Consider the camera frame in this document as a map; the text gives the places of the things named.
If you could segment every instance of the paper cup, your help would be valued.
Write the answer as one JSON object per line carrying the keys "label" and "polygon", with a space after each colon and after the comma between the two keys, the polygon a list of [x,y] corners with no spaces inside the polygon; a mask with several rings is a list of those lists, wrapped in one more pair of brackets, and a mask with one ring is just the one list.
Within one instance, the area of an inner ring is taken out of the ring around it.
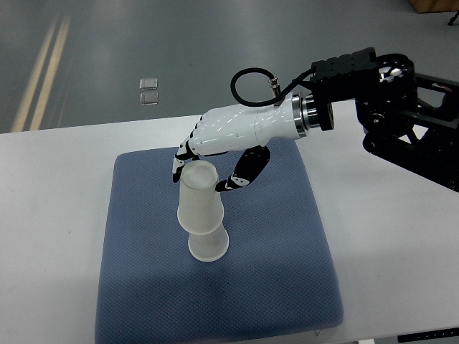
{"label": "paper cup", "polygon": [[177,218],[189,232],[189,251],[203,262],[219,259],[229,246],[222,224],[223,204],[215,191],[217,182],[217,169],[208,161],[192,161],[181,172]]}

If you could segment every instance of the yellow floor line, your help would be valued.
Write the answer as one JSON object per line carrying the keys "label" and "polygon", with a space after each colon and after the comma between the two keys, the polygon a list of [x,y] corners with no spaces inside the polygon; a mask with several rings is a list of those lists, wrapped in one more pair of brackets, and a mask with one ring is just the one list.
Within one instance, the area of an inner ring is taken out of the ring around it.
{"label": "yellow floor line", "polygon": [[48,54],[49,46],[51,45],[51,39],[54,35],[56,29],[56,21],[57,18],[49,26],[48,32],[44,37],[42,46],[38,52],[37,59],[35,60],[34,68],[32,69],[32,73],[29,78],[29,82],[27,83],[26,90],[22,95],[21,102],[19,104],[19,108],[16,113],[16,117],[14,119],[13,125],[11,127],[11,132],[16,133],[19,131],[24,130],[24,124],[27,119],[27,115],[30,110],[30,105],[32,104],[32,100],[34,98],[35,91],[37,89],[38,80],[40,79],[40,75],[43,70],[44,61],[46,60],[46,56]]}
{"label": "yellow floor line", "polygon": [[30,130],[39,130],[42,124],[44,111],[48,103],[49,95],[51,94],[52,84],[56,77],[57,68],[59,67],[60,58],[62,51],[64,50],[65,41],[67,40],[67,34],[70,27],[70,17],[66,16],[60,25],[59,31],[57,32],[56,42],[49,59],[48,68],[46,75],[44,76],[42,90],[38,97],[37,106],[34,111],[34,117],[32,118],[32,124]]}

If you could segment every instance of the robotic finger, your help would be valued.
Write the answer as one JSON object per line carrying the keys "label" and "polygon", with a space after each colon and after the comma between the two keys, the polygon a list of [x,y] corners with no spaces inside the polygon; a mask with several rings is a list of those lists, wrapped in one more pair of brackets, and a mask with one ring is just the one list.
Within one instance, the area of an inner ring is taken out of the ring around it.
{"label": "robotic finger", "polygon": [[242,188],[252,183],[263,171],[270,161],[268,147],[258,145],[248,148],[236,164],[235,171],[226,181],[220,181],[215,190],[217,192]]}

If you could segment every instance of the screw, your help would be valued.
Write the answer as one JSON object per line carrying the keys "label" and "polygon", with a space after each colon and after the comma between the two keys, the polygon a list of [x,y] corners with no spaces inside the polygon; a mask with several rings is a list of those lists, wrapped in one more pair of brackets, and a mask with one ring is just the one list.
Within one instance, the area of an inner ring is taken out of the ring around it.
{"label": "screw", "polygon": [[368,117],[368,121],[371,123],[371,124],[374,124],[374,125],[380,125],[384,122],[384,116],[381,115],[380,113],[372,113],[369,117]]}

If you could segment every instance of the gray fabric pad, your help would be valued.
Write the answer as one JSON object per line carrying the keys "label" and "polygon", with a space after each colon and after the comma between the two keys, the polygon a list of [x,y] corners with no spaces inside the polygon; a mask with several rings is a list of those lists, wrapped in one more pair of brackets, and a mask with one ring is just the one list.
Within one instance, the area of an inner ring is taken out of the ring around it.
{"label": "gray fabric pad", "polygon": [[[200,262],[172,183],[176,148],[115,162],[96,343],[221,343],[337,326],[338,281],[296,144],[276,139],[251,185],[222,193],[229,249]],[[241,152],[206,158],[227,178]]]}

